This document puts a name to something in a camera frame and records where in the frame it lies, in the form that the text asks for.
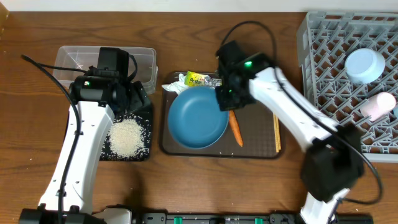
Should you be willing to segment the white tissue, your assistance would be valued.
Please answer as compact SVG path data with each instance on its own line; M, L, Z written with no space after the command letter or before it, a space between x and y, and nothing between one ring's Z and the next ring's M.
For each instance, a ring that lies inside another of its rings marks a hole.
M164 84L162 88L166 91L175 92L176 94L181 94L181 92L190 88L188 85L185 84L186 75L179 73L178 80L171 84Z

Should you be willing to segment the yellow green snack wrapper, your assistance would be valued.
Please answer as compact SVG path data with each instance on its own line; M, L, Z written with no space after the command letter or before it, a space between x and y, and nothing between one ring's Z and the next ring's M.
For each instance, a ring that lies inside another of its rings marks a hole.
M188 71L185 76L184 84L193 86L210 86L216 87L222 85L222 79L212 78L209 75Z

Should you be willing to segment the orange carrot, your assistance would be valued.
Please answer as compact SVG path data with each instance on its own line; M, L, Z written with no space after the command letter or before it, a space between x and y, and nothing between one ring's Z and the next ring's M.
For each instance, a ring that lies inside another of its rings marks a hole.
M229 125L234 134L235 140L240 147L243 147L243 138L240 132L239 124L233 110L229 110Z

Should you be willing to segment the dark blue plate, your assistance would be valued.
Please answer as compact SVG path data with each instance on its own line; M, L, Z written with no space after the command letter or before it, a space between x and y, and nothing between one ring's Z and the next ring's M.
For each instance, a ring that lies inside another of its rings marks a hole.
M229 114L220 110L216 91L206 86L181 92L171 104L167 117L172 138L190 149L203 149L217 142L228 123Z

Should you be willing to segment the light blue small bowl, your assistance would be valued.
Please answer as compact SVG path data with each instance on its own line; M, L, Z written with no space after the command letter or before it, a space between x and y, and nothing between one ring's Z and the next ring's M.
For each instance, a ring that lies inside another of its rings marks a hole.
M372 49L358 49L345 60L346 74L354 84L368 84L378 79L386 62L382 54Z

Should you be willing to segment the white plastic cup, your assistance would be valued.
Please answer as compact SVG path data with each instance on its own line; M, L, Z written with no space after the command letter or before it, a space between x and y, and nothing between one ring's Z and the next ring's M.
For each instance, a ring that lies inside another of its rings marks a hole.
M370 97L360 108L364 117L369 117L370 121L375 121L384 116L396 107L395 97L388 92L378 93Z

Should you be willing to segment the light blue cup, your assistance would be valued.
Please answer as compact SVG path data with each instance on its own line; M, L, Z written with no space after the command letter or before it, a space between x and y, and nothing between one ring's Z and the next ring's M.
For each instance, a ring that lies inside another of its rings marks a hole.
M394 116L395 116L396 118L398 118L398 106L396 106L396 107L392 110L392 112L393 112Z

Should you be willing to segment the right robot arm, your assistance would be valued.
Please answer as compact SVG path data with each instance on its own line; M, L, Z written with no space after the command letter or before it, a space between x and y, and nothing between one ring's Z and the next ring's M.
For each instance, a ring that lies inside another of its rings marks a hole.
M302 223L332 223L335 210L364 174L358 154L360 132L337 122L309 103L263 53L247 56L236 41L217 50L222 85L216 98L222 111L256 102L273 112L305 154L300 177L308 194Z

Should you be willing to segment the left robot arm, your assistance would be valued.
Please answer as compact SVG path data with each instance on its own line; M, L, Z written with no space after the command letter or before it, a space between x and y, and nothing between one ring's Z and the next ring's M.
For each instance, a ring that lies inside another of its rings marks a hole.
M70 107L63 146L52 179L36 209L21 211L19 223L134 223L124 205L93 211L93 190L107 133L118 116L150 106L137 71L129 71L135 57L116 47L100 47L97 65L82 70L65 88L48 72L48 65L22 58L48 76L63 92Z

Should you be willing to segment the grey dishwasher rack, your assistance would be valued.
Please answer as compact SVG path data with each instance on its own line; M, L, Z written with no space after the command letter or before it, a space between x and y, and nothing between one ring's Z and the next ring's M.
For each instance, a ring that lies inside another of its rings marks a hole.
M346 74L345 59L361 48L382 54L386 65L378 79L357 85ZM297 55L306 99L340 125L355 124L371 162L396 163L397 118L390 111L370 121L360 107L378 93L397 96L397 14L308 12L297 31Z

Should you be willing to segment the clear plastic bin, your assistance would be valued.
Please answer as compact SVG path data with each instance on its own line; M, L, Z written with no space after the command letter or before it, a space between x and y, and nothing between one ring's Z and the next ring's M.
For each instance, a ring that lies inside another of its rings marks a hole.
M121 49L136 59L138 70L134 81L140 81L148 95L155 93L158 72L156 51L145 47L121 47ZM90 66L97 66L99 52L99 46L62 46L58 50L55 66L73 70L54 70L52 75L68 88L71 82L82 74L74 69L88 70Z

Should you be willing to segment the dark brown serving tray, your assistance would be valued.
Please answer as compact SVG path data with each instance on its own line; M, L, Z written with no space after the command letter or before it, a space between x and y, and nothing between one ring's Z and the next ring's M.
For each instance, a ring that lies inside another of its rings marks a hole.
M279 121L260 103L247 105L234 113L243 137L240 147L230 127L213 145L204 149L189 149L172 138L167 124L168 112L175 92L162 90L162 112L159 131L160 149L173 156L222 157L239 159L277 159L282 153Z

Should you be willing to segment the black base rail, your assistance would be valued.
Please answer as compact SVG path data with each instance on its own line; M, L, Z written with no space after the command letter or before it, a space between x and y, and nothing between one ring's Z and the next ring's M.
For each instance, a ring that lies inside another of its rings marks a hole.
M370 215L144 213L135 224L373 224Z

